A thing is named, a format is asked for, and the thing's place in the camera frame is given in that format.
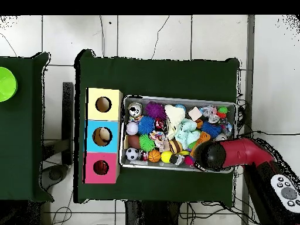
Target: green felt surface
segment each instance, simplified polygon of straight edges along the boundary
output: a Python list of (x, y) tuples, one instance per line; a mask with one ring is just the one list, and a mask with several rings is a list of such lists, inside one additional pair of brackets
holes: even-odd
[(0, 103), (0, 199), (51, 201), (39, 186), (42, 163), (42, 70), (49, 58), (0, 57), (18, 81), (18, 90)]
[[(84, 145), (87, 87), (119, 89), (123, 95), (236, 102), (237, 59), (170, 61), (96, 58), (86, 50), (80, 58), (79, 151)], [(121, 168), (114, 185), (82, 183), (79, 153), (78, 199), (223, 201), (231, 206), (233, 172), (199, 173)]]

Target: yellow ball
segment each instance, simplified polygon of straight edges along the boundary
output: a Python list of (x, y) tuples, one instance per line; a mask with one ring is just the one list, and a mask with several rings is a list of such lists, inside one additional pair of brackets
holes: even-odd
[(170, 158), (173, 155), (171, 151), (165, 151), (161, 154), (161, 159), (164, 163), (170, 163)]

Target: soccer ball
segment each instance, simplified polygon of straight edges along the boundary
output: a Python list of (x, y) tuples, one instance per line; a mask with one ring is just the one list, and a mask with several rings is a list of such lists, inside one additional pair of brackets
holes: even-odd
[(135, 161), (138, 158), (139, 152), (136, 148), (128, 148), (126, 150), (126, 157), (130, 161)]

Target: light blue plush toy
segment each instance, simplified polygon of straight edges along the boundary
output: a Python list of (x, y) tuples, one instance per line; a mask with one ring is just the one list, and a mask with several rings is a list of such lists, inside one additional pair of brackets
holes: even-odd
[(183, 149), (187, 149), (189, 144), (200, 138), (200, 132), (196, 128), (197, 124), (186, 118), (179, 124), (175, 139), (181, 143)]

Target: yellow box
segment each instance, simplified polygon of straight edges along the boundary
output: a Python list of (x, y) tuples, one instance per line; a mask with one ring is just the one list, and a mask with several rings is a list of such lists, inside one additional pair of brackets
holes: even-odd
[(122, 98), (123, 94), (119, 90), (88, 88), (87, 118), (96, 121), (120, 121)]

